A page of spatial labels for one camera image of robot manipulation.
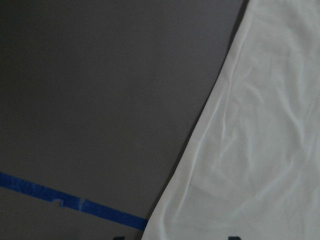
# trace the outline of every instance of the blue tape strip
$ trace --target blue tape strip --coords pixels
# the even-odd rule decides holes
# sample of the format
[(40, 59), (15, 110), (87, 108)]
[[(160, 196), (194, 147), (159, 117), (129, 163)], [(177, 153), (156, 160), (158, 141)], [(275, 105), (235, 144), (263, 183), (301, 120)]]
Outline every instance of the blue tape strip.
[(147, 219), (121, 212), (89, 200), (82, 201), (82, 199), (77, 196), (72, 196), (2, 172), (0, 172), (0, 186), (48, 202), (61, 200), (61, 207), (78, 210), (142, 231), (145, 230), (148, 223)]

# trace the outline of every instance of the white sheet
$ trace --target white sheet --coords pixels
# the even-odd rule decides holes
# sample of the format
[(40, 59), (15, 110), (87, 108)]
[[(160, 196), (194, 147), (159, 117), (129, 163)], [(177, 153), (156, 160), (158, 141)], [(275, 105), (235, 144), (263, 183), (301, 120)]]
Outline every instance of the white sheet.
[(142, 240), (320, 239), (320, 1), (251, 0)]

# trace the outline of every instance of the blue tape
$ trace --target blue tape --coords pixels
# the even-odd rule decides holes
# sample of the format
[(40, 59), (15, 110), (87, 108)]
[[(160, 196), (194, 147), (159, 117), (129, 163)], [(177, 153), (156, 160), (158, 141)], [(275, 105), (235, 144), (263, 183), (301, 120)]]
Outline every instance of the blue tape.
[(78, 210), (142, 231), (145, 230), (148, 223), (147, 219), (121, 212), (89, 200), (83, 201), (77, 196), (72, 196), (2, 172), (0, 172), (0, 186), (48, 202), (61, 200), (61, 207)]

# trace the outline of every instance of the white cloth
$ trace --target white cloth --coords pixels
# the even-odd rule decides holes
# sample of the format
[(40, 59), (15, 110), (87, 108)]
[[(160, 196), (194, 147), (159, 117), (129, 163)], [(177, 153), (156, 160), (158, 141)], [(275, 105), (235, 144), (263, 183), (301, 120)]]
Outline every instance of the white cloth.
[(320, 1), (251, 0), (142, 240), (320, 239)]

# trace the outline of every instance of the white fabric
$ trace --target white fabric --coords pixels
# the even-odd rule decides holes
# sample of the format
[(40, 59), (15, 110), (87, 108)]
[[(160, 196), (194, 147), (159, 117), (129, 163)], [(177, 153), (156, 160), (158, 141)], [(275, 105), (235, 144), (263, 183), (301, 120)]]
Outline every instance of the white fabric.
[(320, 1), (251, 0), (142, 240), (320, 239)]

